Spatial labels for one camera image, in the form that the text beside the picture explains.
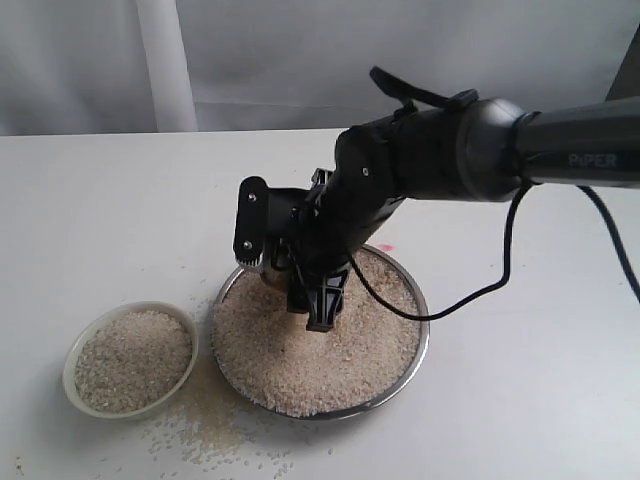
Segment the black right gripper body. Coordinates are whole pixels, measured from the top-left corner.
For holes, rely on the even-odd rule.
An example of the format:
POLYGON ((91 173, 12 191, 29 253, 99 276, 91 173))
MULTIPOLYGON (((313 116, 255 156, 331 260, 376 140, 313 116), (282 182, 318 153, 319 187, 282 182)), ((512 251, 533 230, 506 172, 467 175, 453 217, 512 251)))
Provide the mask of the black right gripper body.
POLYGON ((327 171, 308 190, 271 187, 265 260, 276 251, 316 274, 343 265, 389 219, 404 197, 388 171, 327 171))

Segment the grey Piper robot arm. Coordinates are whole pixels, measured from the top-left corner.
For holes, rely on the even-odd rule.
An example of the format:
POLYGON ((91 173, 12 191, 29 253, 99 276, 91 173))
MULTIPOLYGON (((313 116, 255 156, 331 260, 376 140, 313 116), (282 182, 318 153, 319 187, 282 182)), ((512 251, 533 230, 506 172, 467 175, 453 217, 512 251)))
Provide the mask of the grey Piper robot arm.
POLYGON ((420 111, 342 132, 333 170, 309 189, 242 181, 233 250, 237 263, 279 284, 287 308, 311 331, 334 327, 356 252, 407 199, 508 202, 517 208, 540 184, 639 185, 639 101, 549 113, 522 111, 472 92, 420 111))

